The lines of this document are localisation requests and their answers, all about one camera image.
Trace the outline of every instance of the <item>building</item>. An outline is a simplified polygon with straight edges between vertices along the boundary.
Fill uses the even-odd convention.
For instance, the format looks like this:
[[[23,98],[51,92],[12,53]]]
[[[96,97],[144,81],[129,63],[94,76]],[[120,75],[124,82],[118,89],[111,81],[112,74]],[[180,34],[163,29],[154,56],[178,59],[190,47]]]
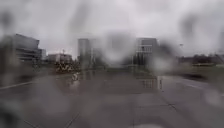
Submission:
[[[88,38],[78,39],[78,54],[80,58],[81,68],[92,68],[94,62],[94,48],[92,40]]]
[[[38,48],[39,40],[20,34],[6,36],[2,40],[10,49],[12,54],[25,63],[34,64],[41,61],[41,49]]]
[[[65,62],[65,63],[71,63],[72,62],[72,55],[69,54],[62,54],[62,53],[58,53],[58,54],[48,54],[48,56],[46,57],[46,59],[49,62]]]
[[[153,57],[158,49],[156,38],[138,38],[136,42],[136,51],[133,56],[133,64],[146,66],[151,64]]]

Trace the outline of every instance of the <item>sky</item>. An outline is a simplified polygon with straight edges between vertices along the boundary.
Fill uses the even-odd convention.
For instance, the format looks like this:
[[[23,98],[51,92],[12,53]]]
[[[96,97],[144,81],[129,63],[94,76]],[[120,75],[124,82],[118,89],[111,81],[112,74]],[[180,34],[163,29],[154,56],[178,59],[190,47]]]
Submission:
[[[224,47],[224,0],[0,0],[0,8],[0,17],[12,14],[10,32],[39,39],[48,53],[77,56],[77,39],[90,36],[105,49],[111,32],[157,38],[183,55]]]

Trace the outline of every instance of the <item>gray cloud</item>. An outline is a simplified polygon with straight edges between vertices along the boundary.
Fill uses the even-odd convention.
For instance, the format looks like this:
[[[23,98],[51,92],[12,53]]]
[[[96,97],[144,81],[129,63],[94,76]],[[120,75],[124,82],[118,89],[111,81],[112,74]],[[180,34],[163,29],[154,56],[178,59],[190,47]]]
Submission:
[[[14,30],[41,40],[49,52],[77,55],[80,36],[111,31],[168,39],[183,54],[223,46],[223,0],[1,0],[15,17]]]

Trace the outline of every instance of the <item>windshield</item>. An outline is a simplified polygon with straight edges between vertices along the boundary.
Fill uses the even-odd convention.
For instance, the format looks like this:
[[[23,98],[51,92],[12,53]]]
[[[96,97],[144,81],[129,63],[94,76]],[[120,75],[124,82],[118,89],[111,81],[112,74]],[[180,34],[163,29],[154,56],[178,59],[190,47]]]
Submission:
[[[0,128],[223,128],[223,0],[0,0]]]

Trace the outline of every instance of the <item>road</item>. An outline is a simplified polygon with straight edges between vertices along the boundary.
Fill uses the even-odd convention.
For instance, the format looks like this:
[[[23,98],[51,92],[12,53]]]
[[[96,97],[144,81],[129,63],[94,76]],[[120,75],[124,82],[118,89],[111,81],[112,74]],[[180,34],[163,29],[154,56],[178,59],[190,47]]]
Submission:
[[[147,73],[85,72],[0,90],[19,128],[223,128],[224,105],[207,83]]]

